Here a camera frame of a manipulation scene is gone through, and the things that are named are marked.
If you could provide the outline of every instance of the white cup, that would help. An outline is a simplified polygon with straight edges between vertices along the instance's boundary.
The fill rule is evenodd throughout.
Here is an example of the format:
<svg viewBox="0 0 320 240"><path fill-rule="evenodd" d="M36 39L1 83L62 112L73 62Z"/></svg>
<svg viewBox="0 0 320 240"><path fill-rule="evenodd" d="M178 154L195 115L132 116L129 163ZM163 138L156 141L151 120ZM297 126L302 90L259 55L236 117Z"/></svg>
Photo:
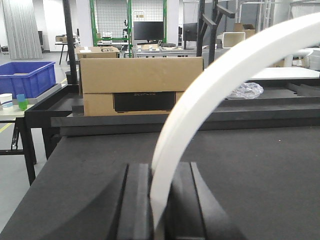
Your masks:
<svg viewBox="0 0 320 240"><path fill-rule="evenodd" d="M9 110L12 108L14 105L12 102L12 93L0 94L0 103L3 110Z"/></svg>

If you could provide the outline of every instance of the white plastic arc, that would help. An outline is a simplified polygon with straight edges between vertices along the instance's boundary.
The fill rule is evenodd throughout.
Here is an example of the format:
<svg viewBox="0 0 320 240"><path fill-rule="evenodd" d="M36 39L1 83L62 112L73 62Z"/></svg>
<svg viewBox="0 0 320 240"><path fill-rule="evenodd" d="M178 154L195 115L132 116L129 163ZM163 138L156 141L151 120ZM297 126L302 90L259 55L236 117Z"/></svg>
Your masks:
<svg viewBox="0 0 320 240"><path fill-rule="evenodd" d="M152 160L150 200L154 229L161 220L177 165L199 127L230 92L281 58L320 42L320 13L272 26L210 65L167 118Z"/></svg>

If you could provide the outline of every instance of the black bracket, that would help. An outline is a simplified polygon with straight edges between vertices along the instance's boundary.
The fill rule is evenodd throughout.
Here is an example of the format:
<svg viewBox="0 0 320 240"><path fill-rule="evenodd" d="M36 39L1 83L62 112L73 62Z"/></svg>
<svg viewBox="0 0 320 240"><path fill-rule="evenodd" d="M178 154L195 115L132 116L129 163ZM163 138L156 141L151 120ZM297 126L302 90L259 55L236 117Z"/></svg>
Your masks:
<svg viewBox="0 0 320 240"><path fill-rule="evenodd" d="M11 151L18 150L18 141L19 141L19 128L14 124L12 141L11 141Z"/></svg>
<svg viewBox="0 0 320 240"><path fill-rule="evenodd" d="M226 9L225 7L218 4L218 0L212 1L211 17L205 15L205 0L199 2L198 12L198 28L197 28L197 40L196 40L196 56L202 56L202 46L204 42L204 36L207 28L210 28L210 44L209 44L209 64L215 59L215 45L217 28L223 15L226 15L230 19L235 18L235 13Z"/></svg>
<svg viewBox="0 0 320 240"><path fill-rule="evenodd" d="M52 213L57 225L48 225L33 236L28 233L28 239L154 240L151 182L148 164L119 165L112 180L92 193L70 219L60 220L62 212ZM33 214L38 221L48 216L48 212ZM215 199L195 162L179 163L163 216L164 240L247 240ZM21 229L21 221L11 221L11 230L7 227L0 239Z"/></svg>

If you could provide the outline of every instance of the blue plastic crate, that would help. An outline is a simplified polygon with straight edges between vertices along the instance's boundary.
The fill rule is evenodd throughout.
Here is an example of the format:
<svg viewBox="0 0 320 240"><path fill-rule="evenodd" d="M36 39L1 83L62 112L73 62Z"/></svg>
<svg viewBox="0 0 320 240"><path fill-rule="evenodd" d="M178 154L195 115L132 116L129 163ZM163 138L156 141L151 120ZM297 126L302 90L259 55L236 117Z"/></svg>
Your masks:
<svg viewBox="0 0 320 240"><path fill-rule="evenodd" d="M16 61L0 65L0 94L33 99L56 84L54 61Z"/></svg>

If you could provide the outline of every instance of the wire mesh panel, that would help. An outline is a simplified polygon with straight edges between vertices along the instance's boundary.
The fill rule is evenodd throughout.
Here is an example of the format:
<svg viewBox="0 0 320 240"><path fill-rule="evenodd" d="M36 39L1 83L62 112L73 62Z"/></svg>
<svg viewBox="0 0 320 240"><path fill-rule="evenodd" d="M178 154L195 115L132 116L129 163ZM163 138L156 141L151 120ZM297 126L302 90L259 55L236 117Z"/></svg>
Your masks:
<svg viewBox="0 0 320 240"><path fill-rule="evenodd" d="M132 0L132 21L163 21L163 0Z"/></svg>
<svg viewBox="0 0 320 240"><path fill-rule="evenodd" d="M122 38L125 20L126 0L95 0L95 24L101 37Z"/></svg>

